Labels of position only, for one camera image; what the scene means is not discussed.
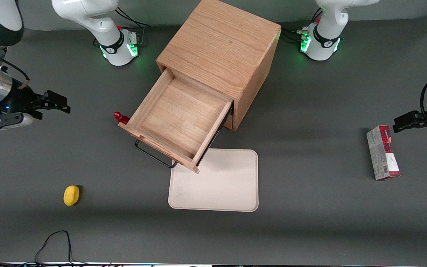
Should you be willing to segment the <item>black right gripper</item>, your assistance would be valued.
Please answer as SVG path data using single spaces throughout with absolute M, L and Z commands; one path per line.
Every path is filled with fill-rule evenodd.
M 29 87 L 11 90 L 0 102 L 0 127 L 22 127 L 42 120 L 43 113 L 38 110 L 46 107 L 71 113 L 67 98 L 59 93 L 47 90 L 39 94 Z

